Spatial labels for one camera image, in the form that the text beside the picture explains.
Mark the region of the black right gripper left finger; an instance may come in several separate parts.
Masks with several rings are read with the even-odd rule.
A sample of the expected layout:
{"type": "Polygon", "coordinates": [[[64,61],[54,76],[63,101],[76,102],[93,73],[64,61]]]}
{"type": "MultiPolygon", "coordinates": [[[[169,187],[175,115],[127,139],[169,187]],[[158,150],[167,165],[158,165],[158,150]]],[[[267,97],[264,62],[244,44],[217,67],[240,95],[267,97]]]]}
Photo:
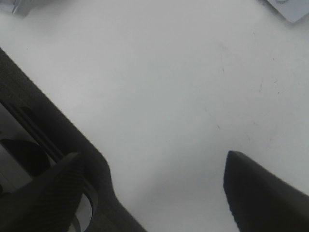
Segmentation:
{"type": "Polygon", "coordinates": [[[84,177],[84,157],[70,153],[51,169],[0,198],[2,232],[85,232],[97,194],[84,177]]]}

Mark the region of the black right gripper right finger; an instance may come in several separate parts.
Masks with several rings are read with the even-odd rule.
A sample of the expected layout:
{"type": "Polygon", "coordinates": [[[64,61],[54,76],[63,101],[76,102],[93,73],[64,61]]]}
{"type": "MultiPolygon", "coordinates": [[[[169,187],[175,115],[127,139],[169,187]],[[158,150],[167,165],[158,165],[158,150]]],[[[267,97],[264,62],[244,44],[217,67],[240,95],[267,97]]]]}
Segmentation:
{"type": "Polygon", "coordinates": [[[309,197],[239,151],[229,151],[223,189],[241,232],[307,232],[309,197]]]}

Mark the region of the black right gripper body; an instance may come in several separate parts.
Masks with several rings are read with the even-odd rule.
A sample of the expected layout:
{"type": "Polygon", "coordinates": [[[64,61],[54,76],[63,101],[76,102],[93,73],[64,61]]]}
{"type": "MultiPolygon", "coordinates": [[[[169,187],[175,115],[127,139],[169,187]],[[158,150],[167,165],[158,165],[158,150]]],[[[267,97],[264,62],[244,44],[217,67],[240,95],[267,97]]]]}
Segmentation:
{"type": "Polygon", "coordinates": [[[0,52],[0,102],[52,158],[59,160],[71,152],[84,156],[85,185],[94,200],[88,232],[145,230],[117,199],[102,154],[4,51],[0,52]]]}

